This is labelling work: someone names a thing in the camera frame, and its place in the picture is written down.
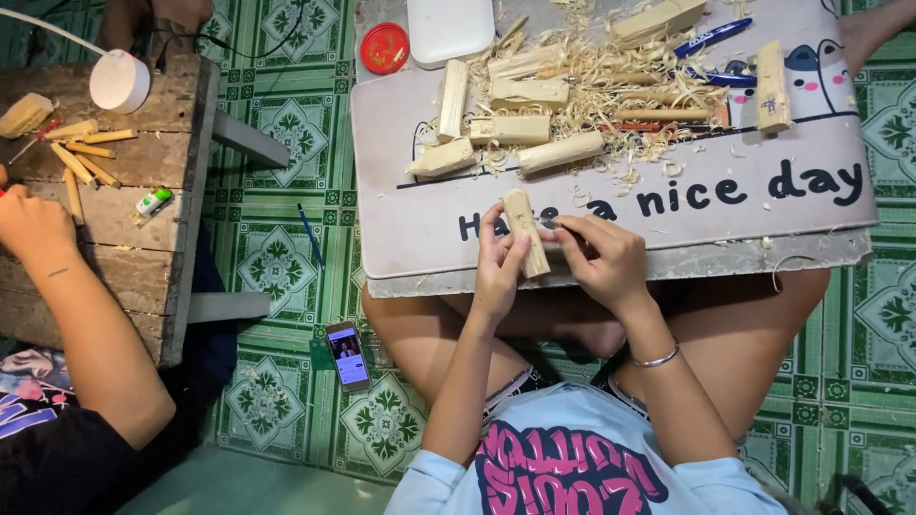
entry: small bottle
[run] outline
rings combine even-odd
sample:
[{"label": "small bottle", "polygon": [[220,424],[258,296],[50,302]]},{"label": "small bottle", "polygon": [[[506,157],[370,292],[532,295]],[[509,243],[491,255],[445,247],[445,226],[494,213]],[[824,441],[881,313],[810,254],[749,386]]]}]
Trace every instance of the small bottle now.
[{"label": "small bottle", "polygon": [[159,186],[152,193],[147,193],[147,196],[140,199],[140,202],[136,203],[136,213],[134,213],[134,224],[142,225],[149,218],[152,217],[153,213],[165,203],[168,199],[171,198],[171,191],[164,186]]}]

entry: red lid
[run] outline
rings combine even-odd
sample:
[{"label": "red lid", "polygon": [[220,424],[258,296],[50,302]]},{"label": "red lid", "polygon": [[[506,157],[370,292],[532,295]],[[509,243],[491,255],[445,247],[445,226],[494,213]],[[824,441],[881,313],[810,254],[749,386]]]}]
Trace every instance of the red lid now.
[{"label": "red lid", "polygon": [[360,59],[376,75],[388,75],[400,70],[409,54],[407,32],[390,21],[370,28],[359,46]]}]

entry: blue pencil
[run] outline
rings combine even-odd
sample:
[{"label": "blue pencil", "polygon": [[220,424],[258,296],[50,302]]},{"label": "blue pencil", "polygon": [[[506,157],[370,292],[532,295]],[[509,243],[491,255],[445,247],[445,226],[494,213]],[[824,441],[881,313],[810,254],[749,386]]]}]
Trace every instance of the blue pencil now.
[{"label": "blue pencil", "polygon": [[322,258],[322,252],[318,249],[318,240],[315,239],[315,235],[311,232],[311,225],[309,221],[305,218],[305,213],[302,211],[302,204],[296,204],[296,207],[299,208],[299,216],[302,218],[302,223],[305,224],[305,232],[309,233],[309,241],[311,241],[311,250],[314,251],[315,256],[318,258],[318,264],[322,266],[324,270],[324,259]]}]

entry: silver bangle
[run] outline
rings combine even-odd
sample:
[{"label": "silver bangle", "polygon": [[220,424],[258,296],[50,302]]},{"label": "silver bangle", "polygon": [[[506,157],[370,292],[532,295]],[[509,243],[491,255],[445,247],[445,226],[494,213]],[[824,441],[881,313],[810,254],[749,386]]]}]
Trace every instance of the silver bangle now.
[{"label": "silver bangle", "polygon": [[634,359],[633,363],[635,363],[637,367],[644,367],[644,368],[659,367],[671,361],[671,359],[677,356],[679,352],[681,352],[681,342],[678,342],[678,339],[674,338],[674,350],[671,351],[671,354],[663,357],[662,359],[656,359],[655,361],[637,361]]}]

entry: hand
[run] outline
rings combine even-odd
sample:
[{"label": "hand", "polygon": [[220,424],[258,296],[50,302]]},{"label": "hand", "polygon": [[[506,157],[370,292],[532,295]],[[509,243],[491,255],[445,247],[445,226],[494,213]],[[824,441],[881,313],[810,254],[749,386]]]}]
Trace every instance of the hand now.
[{"label": "hand", "polygon": [[79,255],[67,210],[59,203],[31,198],[20,184],[0,197],[0,244],[26,267],[68,253]]},{"label": "hand", "polygon": [[531,244],[527,235],[520,238],[504,236],[496,240],[493,223],[503,211],[503,203],[498,203],[480,221],[477,282],[471,304],[471,315],[485,317],[494,327],[512,308],[518,288],[518,272]]},{"label": "hand", "polygon": [[[560,239],[572,274],[583,290],[623,321],[626,307],[649,298],[646,289],[646,240],[593,214],[557,216]],[[598,253],[585,256],[574,231]]]}]

